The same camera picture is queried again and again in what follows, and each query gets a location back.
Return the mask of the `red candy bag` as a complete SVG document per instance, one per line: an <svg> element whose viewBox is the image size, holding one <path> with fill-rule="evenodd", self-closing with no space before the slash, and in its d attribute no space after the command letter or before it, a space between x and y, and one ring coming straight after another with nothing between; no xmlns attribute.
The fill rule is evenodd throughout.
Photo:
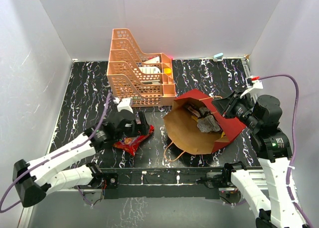
<svg viewBox="0 0 319 228"><path fill-rule="evenodd" d="M132 156L135 156L136 151L139 147L139 145L146 140L153 132L154 132L154 126L150 125L149 133L147 135L140 135L137 137L125 137L121 139L120 141L117 141L113 144L114 148L121 149Z"/></svg>

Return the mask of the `red brown paper bag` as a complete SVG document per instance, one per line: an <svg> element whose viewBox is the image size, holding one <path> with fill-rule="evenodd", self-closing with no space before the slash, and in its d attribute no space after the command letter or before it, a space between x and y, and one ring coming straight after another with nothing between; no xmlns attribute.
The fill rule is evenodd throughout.
<svg viewBox="0 0 319 228"><path fill-rule="evenodd" d="M244 130L239 119L219 114L212 102L220 98L193 89L174 99L171 111L163 117L170 139L163 152L165 160L174 162L184 154L212 154L231 144Z"/></svg>

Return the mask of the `silver foil snack packet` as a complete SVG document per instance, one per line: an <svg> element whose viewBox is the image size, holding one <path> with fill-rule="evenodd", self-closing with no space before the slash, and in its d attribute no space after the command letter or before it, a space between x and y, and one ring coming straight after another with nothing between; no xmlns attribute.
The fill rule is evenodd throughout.
<svg viewBox="0 0 319 228"><path fill-rule="evenodd" d="M197 120L197 128L203 133L219 132L221 127L213 115L208 115Z"/></svg>

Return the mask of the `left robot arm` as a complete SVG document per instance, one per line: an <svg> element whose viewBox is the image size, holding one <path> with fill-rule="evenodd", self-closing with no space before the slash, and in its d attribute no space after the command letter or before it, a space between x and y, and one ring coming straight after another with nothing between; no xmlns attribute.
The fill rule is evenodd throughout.
<svg viewBox="0 0 319 228"><path fill-rule="evenodd" d="M145 140L154 131L154 126L148 124L144 112L138 115L135 117L131 111L122 110L84 130L52 153L29 162L17 161L13 166L13 180L22 206L32 207L47 195L71 187L106 188L110 179L95 162L73 169L69 166L125 139Z"/></svg>

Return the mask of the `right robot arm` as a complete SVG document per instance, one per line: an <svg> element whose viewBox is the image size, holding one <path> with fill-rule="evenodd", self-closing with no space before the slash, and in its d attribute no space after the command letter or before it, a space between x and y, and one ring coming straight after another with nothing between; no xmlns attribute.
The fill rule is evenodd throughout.
<svg viewBox="0 0 319 228"><path fill-rule="evenodd" d="M250 140L266 179L268 196L253 181L242 162L227 163L222 181L238 188L250 206L258 228L309 228L310 222L291 199L293 187L286 183L293 153L288 137L279 129L280 101L261 95L251 104L242 91L234 91L212 104L224 118L237 118L251 133Z"/></svg>

